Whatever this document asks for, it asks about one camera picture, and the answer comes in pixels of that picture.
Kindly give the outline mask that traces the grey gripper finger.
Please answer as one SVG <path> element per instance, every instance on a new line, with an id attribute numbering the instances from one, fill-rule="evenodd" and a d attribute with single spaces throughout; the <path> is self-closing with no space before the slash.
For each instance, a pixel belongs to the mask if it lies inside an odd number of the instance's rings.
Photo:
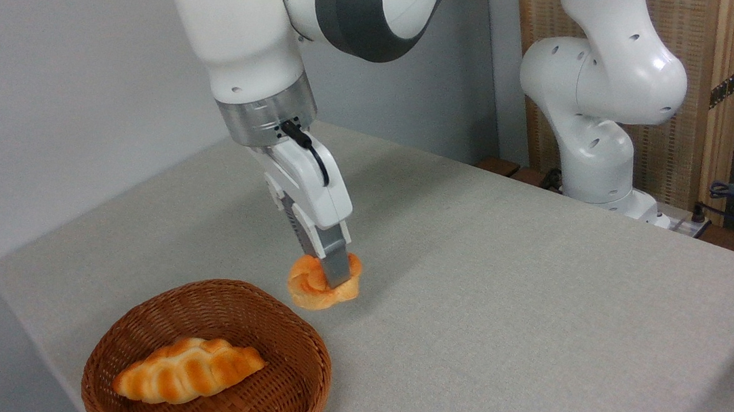
<path id="1" fill-rule="evenodd" d="M 338 288 L 351 279 L 347 249 L 351 236 L 347 224 L 342 221 L 329 229 L 320 229 L 315 226 L 314 232 L 319 239 L 319 245 L 322 246 L 323 255 L 320 263 L 327 278 L 328 287 L 330 290 Z"/>
<path id="2" fill-rule="evenodd" d="M 323 259 L 324 244 L 318 235 L 315 222 L 292 200 L 290 195 L 283 195 L 281 201 L 284 214 L 290 221 L 290 226 L 299 244 L 302 245 L 303 252 L 309 256 Z"/>

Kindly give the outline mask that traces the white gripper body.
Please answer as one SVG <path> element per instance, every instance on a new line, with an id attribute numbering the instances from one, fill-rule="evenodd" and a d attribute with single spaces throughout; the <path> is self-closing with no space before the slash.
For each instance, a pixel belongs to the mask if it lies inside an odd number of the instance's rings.
<path id="1" fill-rule="evenodd" d="M 290 195 L 320 229 L 329 229 L 352 214 L 345 181 L 329 149 L 313 135 L 311 150 L 294 139 L 272 147 L 250 149 L 262 165 L 269 193 L 282 210 L 282 196 Z"/>

